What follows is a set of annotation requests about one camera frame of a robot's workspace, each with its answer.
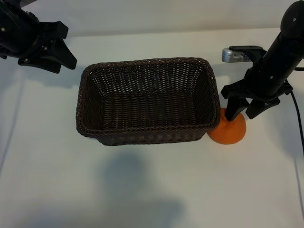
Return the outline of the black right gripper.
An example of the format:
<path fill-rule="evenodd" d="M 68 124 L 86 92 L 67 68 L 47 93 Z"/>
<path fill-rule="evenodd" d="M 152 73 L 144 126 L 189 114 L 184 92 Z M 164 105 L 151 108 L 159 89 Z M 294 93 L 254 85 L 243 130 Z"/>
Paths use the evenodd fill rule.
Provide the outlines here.
<path fill-rule="evenodd" d="M 284 93 L 284 81 L 298 66 L 296 57 L 248 57 L 248 60 L 253 65 L 244 78 L 224 86 L 221 91 L 223 97 L 228 99 L 225 117 L 229 122 L 246 108 L 248 118 L 253 119 L 265 110 L 279 105 L 279 98 L 274 98 Z M 249 104 L 246 98 L 253 100 Z"/>

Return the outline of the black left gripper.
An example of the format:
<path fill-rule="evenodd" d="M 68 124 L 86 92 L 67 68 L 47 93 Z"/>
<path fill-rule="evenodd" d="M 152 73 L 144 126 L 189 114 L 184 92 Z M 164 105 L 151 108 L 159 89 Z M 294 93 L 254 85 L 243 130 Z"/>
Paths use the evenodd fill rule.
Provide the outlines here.
<path fill-rule="evenodd" d="M 40 22 L 31 12 L 21 8 L 20 0 L 0 2 L 0 57 L 18 58 L 20 66 L 40 68 L 58 74 L 62 66 L 74 70 L 77 59 L 63 39 L 68 27 L 61 21 Z M 47 59 L 29 59 L 47 51 Z"/>

